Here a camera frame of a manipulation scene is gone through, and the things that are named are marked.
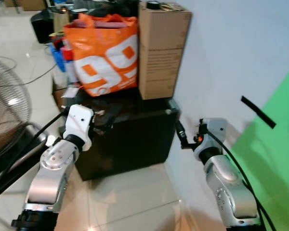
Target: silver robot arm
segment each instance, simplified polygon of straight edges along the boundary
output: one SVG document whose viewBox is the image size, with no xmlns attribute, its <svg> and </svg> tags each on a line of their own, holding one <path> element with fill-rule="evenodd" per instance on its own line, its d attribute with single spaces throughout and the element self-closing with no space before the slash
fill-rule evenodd
<svg viewBox="0 0 289 231">
<path fill-rule="evenodd" d="M 46 150 L 26 196 L 24 210 L 12 227 L 18 231 L 53 231 L 63 202 L 67 181 L 81 151 L 90 148 L 89 127 L 94 113 L 72 105 L 63 140 Z"/>
<path fill-rule="evenodd" d="M 191 148 L 204 165 L 206 180 L 214 193 L 224 226 L 228 231 L 264 231 L 256 200 L 243 183 L 241 173 L 233 166 L 222 147 L 206 130 L 221 142 L 225 140 L 227 121 L 220 118 L 200 120 L 196 143 L 188 144 L 180 122 L 176 125 L 182 148 Z"/>
</svg>

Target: orange bag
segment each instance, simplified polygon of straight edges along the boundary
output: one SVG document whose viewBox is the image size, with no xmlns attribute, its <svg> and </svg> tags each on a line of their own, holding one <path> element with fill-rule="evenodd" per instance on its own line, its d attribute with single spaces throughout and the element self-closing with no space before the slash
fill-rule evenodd
<svg viewBox="0 0 289 231">
<path fill-rule="evenodd" d="M 136 87 L 137 19 L 118 14 L 105 18 L 79 14 L 85 28 L 64 27 L 80 82 L 91 96 Z M 124 28 L 95 28 L 94 22 L 122 22 Z"/>
</svg>

